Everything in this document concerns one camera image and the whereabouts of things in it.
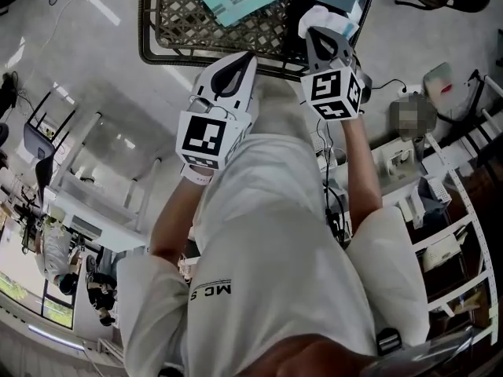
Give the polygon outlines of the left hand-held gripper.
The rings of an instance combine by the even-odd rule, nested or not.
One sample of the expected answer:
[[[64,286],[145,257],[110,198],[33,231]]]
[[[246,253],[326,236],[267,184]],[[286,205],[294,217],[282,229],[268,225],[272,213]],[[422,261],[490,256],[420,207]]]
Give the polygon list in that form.
[[[185,164],[223,170],[229,163],[252,125],[246,110],[257,66],[255,54],[244,51],[201,72],[194,86],[196,96],[179,116],[175,151]]]

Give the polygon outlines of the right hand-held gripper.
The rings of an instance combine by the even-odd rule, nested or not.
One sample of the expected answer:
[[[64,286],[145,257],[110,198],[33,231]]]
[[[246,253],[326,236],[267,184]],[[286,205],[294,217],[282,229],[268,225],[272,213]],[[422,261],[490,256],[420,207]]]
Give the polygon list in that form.
[[[310,27],[306,44],[309,73],[300,79],[306,103],[325,121],[356,119],[369,101],[373,81],[349,42],[326,27]]]

